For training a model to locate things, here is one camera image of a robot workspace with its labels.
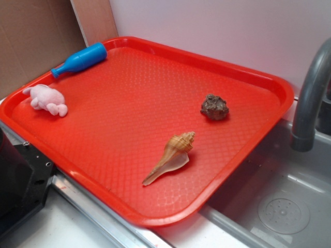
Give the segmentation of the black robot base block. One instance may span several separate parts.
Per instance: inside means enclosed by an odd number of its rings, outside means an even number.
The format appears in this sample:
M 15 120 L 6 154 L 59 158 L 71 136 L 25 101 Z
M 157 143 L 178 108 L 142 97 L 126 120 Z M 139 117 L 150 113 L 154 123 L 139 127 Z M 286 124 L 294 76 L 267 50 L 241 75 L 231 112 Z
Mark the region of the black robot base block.
M 1 131 L 1 238 L 46 203 L 54 163 L 35 146 L 14 145 Z

